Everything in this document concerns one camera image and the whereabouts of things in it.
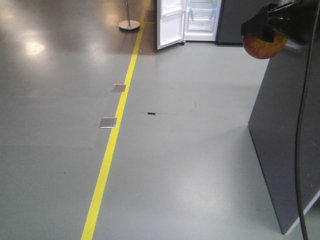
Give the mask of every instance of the gray epoxy floor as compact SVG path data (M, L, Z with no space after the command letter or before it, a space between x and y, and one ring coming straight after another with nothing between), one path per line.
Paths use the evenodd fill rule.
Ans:
M0 1L2 240L81 238L136 41L124 19L117 0Z
M1 239L79 240L136 33L118 30L122 1L0 6ZM268 62L208 43L155 54L153 27L94 239L301 239L280 233L247 128Z

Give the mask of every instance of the metal floor plate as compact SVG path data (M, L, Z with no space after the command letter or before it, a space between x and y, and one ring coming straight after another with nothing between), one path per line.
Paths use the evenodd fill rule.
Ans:
M114 129L117 126L116 117L103 117L100 121L100 129Z

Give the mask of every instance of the dark gray panel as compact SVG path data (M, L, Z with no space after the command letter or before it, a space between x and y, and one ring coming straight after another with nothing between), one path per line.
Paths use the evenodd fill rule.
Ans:
M249 129L283 233L298 216L294 169L295 134L307 55L308 46L301 53L284 49L269 61L249 121Z
M295 137L309 45L285 49L271 59L256 99L249 129L283 233L298 218L295 189ZM320 43L310 64L301 129L300 175L303 208L320 189Z

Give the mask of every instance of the apple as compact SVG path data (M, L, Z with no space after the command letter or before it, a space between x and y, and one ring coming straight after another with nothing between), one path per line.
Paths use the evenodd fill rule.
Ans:
M274 32L273 42L262 41L255 36L244 36L242 38L243 47L246 52L256 59L269 59L280 53L286 45L288 39Z

